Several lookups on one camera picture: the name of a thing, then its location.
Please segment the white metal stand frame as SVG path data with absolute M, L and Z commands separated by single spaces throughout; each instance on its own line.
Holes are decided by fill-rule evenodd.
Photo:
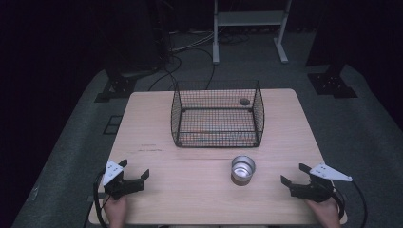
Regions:
M 272 11 L 219 11 L 219 0 L 214 0 L 212 62 L 220 62 L 219 28 L 224 27 L 252 27 L 252 26 L 279 26 L 278 36 L 273 39 L 278 57 L 283 64 L 289 62 L 282 45 L 288 17 L 293 0 L 286 0 L 284 10 Z

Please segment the person's left hand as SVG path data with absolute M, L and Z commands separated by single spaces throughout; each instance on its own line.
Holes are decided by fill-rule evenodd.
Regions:
M 106 217 L 109 222 L 109 228 L 125 228 L 127 199 L 122 196 L 119 199 L 108 197 L 103 201 Z

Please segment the black wire mesh basket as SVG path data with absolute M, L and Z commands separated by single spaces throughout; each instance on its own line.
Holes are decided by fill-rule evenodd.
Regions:
M 242 98 L 250 104 L 241 105 Z M 258 147 L 265 123 L 260 84 L 256 80 L 178 81 L 170 123 L 178 147 Z

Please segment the person's right hand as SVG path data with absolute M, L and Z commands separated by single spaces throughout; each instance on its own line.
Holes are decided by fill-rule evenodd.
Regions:
M 317 221 L 323 228 L 341 228 L 338 206 L 334 199 L 327 199 L 323 202 L 306 199 L 305 203 L 313 211 Z

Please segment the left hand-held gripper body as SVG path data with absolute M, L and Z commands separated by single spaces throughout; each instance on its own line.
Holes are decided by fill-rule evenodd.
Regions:
M 105 192 L 115 200 L 144 190 L 144 181 L 141 180 L 141 177 L 135 180 L 124 179 L 124 169 L 115 161 L 106 163 L 102 185 Z

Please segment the black stand base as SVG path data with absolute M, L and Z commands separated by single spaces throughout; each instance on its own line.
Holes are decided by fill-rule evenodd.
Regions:
M 329 65 L 325 72 L 309 73 L 308 78 L 318 95 L 332 95 L 336 99 L 356 98 L 354 90 L 341 78 L 343 64 Z
M 104 89 L 97 94 L 95 103 L 107 103 L 112 99 L 128 98 L 134 91 L 136 82 L 135 78 L 124 76 L 108 79 Z

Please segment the silver metal cup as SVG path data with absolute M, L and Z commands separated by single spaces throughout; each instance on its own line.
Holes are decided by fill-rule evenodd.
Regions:
M 231 162 L 231 180 L 239 186 L 247 185 L 256 171 L 254 160 L 246 155 L 239 155 Z

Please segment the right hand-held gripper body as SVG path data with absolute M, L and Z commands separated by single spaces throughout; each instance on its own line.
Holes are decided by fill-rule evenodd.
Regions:
M 293 183 L 293 187 L 289 188 L 292 197 L 315 202 L 323 202 L 329 198 L 338 201 L 333 181 L 353 181 L 351 176 L 347 176 L 325 163 L 311 167 L 311 171 L 307 175 L 310 178 L 308 184 Z

